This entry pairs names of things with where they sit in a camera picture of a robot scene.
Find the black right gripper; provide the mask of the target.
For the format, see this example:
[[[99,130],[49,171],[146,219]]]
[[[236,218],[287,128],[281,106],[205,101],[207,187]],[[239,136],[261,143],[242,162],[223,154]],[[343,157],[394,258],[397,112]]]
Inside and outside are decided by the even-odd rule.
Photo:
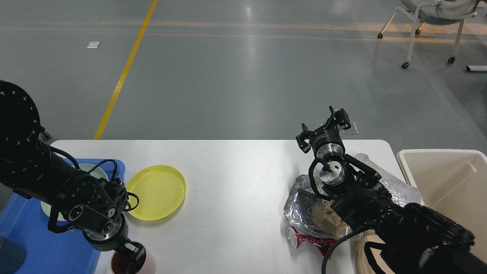
[[[341,108],[335,110],[329,106],[331,116],[324,124],[324,130],[317,132],[308,129],[305,123],[301,124],[302,131],[296,136],[299,149],[303,153],[313,150],[315,158],[327,158],[331,156],[343,156],[345,147],[341,139],[340,130],[348,130],[352,127],[347,112]]]

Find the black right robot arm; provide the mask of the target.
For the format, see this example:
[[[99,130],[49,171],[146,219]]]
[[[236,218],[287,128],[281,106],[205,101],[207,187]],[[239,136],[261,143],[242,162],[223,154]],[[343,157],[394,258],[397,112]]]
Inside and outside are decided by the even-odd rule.
[[[351,128],[344,109],[311,131],[302,124],[296,136],[304,153],[313,151],[308,175],[313,193],[331,202],[331,209],[351,228],[329,248],[330,254],[349,238],[372,229],[383,243],[367,242],[364,253],[376,274],[382,274],[372,249],[396,274],[485,274],[486,263],[473,255],[474,234],[437,211],[418,203],[397,205],[372,167],[346,154],[340,131]]]

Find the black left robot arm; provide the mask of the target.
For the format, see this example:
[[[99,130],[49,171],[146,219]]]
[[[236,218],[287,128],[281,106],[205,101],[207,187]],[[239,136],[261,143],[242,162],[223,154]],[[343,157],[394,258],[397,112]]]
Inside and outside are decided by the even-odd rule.
[[[78,229],[99,251],[115,251],[130,267],[142,267],[147,252],[128,238],[124,212],[133,210],[123,182],[81,170],[71,155],[43,143],[32,98],[14,83],[1,81],[1,183],[24,198],[51,205],[48,229]]]

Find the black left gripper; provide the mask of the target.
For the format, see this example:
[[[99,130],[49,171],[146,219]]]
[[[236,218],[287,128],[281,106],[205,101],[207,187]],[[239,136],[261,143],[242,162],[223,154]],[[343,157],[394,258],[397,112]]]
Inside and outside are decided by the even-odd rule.
[[[129,242],[129,227],[124,215],[118,217],[112,229],[107,234],[92,231],[82,231],[85,240],[95,250],[101,252],[116,250],[117,256],[123,263],[143,265],[146,260],[145,247],[139,242]]]

